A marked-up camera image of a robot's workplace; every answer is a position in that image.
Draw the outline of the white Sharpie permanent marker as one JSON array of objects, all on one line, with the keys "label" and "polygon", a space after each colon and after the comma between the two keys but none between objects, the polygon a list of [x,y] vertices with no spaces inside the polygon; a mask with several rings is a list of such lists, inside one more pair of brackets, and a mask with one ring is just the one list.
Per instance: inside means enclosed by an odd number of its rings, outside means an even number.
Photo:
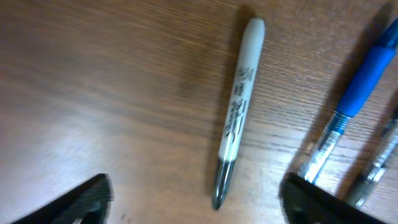
[{"label": "white Sharpie permanent marker", "polygon": [[228,193],[243,136],[248,106],[256,78],[266,26],[258,17],[249,20],[245,27],[234,71],[234,82],[224,122],[218,151],[215,187],[211,200],[213,210],[219,210]]}]

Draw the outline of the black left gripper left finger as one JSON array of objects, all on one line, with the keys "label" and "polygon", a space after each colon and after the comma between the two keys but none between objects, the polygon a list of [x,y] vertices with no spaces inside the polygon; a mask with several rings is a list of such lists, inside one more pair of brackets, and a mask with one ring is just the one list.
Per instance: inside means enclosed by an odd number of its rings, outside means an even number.
[{"label": "black left gripper left finger", "polygon": [[111,180],[101,173],[12,224],[105,224],[112,200]]}]

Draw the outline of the black clear retractable pen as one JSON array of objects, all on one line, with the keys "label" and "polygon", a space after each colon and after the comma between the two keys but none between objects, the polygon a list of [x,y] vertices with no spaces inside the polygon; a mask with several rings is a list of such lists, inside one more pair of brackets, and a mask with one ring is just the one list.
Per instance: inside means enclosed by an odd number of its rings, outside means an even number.
[{"label": "black clear retractable pen", "polygon": [[397,154],[397,106],[383,129],[377,154],[358,174],[346,194],[345,202],[359,208],[369,197]]}]

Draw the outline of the blue retractable pen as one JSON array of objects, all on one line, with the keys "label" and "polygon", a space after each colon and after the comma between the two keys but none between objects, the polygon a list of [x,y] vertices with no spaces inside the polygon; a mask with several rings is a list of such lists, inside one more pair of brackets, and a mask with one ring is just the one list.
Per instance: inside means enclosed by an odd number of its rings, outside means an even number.
[{"label": "blue retractable pen", "polygon": [[382,33],[371,47],[364,62],[349,83],[338,102],[321,137],[313,147],[311,157],[298,170],[298,175],[310,183],[316,182],[331,152],[351,119],[363,107],[385,69],[395,57],[397,51],[397,20]]}]

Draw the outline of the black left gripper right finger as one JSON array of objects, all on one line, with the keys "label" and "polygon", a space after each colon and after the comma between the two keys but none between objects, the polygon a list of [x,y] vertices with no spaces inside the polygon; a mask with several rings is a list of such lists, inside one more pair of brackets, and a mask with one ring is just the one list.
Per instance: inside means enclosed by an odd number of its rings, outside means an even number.
[{"label": "black left gripper right finger", "polygon": [[386,224],[290,172],[280,197],[289,224]]}]

